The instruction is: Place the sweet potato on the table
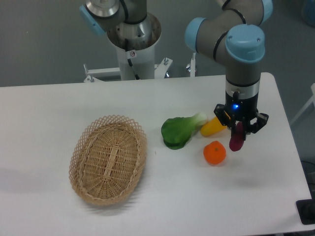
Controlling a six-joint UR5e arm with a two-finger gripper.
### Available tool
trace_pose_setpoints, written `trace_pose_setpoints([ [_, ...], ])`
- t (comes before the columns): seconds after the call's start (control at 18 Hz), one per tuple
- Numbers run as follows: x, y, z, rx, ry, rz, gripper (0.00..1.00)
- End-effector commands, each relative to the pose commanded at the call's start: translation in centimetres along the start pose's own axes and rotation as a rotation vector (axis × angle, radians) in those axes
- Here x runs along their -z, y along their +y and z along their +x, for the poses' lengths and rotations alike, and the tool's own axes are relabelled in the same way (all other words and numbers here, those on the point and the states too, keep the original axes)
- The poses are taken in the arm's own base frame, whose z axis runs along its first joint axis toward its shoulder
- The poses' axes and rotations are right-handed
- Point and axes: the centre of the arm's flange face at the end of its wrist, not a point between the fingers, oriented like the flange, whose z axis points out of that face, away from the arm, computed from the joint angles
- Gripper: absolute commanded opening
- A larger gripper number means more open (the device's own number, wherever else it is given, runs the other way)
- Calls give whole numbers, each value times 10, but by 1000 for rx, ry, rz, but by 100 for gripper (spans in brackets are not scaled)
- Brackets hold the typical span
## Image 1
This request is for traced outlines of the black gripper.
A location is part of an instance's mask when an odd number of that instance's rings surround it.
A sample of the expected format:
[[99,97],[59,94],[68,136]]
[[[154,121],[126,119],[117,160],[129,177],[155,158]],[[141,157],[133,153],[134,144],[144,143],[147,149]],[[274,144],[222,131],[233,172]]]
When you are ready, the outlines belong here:
[[[227,92],[225,93],[225,105],[217,104],[214,113],[222,126],[226,126],[231,137],[236,133],[236,122],[241,121],[243,125],[243,140],[246,140],[247,135],[257,133],[263,128],[269,119],[269,116],[264,113],[258,113],[257,109],[258,93],[248,99],[233,100]],[[251,121],[256,118],[256,122],[251,124]]]

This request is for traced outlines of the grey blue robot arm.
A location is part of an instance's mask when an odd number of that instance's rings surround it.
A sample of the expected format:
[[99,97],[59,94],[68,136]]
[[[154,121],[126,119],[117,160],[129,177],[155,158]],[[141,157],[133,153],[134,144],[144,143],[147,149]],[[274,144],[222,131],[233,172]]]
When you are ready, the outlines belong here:
[[[226,0],[213,20],[195,18],[185,31],[185,43],[198,54],[212,58],[226,69],[225,103],[214,113],[232,136],[246,138],[258,132],[268,115],[257,109],[265,55],[265,36],[260,25],[273,11],[270,0]],[[116,47],[122,80],[152,79],[155,45],[161,28],[147,11],[144,0],[88,0],[79,8],[88,27],[106,34]]]

